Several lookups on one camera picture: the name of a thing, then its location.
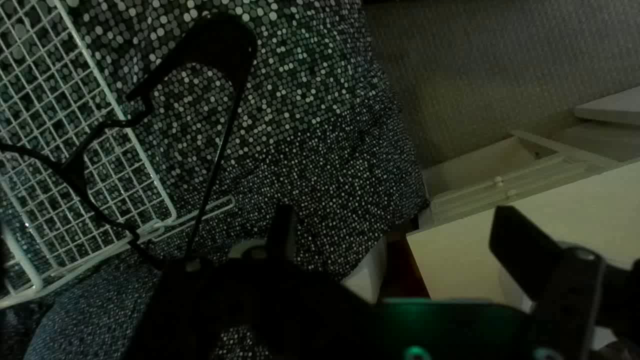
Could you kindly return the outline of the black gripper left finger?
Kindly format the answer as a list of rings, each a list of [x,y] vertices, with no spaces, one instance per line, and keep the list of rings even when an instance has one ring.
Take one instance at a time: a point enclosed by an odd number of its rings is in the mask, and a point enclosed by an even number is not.
[[[289,204],[278,204],[265,238],[265,260],[286,265],[295,258],[297,217]]]

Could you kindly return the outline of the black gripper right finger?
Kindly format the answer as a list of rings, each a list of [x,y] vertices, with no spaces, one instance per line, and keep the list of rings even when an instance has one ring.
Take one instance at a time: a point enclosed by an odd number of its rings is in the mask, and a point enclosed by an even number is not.
[[[534,303],[526,349],[534,360],[587,360],[601,303],[603,260],[562,248],[513,206],[497,206],[489,253]]]

